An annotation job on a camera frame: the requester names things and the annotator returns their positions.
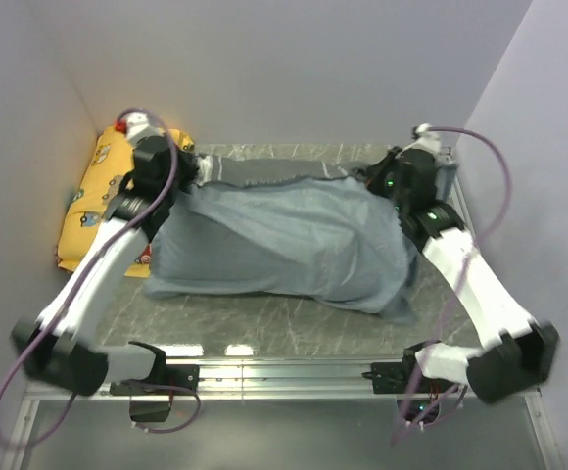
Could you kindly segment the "blue-grey pillowcase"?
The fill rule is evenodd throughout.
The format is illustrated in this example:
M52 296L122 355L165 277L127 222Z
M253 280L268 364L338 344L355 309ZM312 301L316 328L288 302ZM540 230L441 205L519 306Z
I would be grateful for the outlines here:
M151 245L146 294L275 294L409 324L416 250L368 164L201 154Z

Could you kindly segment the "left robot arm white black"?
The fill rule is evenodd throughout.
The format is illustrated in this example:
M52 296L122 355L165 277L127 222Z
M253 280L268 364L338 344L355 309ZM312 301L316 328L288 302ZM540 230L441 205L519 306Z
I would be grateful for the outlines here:
M11 339L30 380L94 395L106 382L133 381L146 394L167 382L166 355L131 343L103 349L96 331L114 290L165 223L178 187L196 174L194 156L168 134L132 139L134 168L108 203L96 237L58 297L33 322L19 321Z

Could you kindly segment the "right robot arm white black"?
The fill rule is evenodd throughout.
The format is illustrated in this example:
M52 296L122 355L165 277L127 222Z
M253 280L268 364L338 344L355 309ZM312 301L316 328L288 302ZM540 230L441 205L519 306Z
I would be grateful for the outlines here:
M392 147L363 172L366 188L395 204L406 239L450 284L480 343L466 348L434 339L410 347L399 377L416 392L434 382L467 386L481 401L493 404L548 381L559 334L513 299L464 220L438 198L440 169L429 152Z

